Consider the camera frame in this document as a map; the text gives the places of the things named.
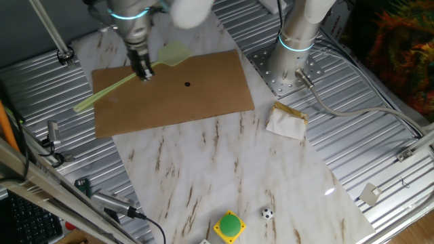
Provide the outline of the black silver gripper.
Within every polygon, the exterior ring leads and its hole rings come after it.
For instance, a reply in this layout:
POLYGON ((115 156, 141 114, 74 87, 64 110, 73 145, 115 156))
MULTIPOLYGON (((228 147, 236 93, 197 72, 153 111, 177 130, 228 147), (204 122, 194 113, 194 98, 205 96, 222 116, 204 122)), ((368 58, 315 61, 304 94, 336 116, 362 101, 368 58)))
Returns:
POLYGON ((154 76, 146 47, 139 49, 127 48, 127 56, 133 71, 142 81, 149 81, 154 76))

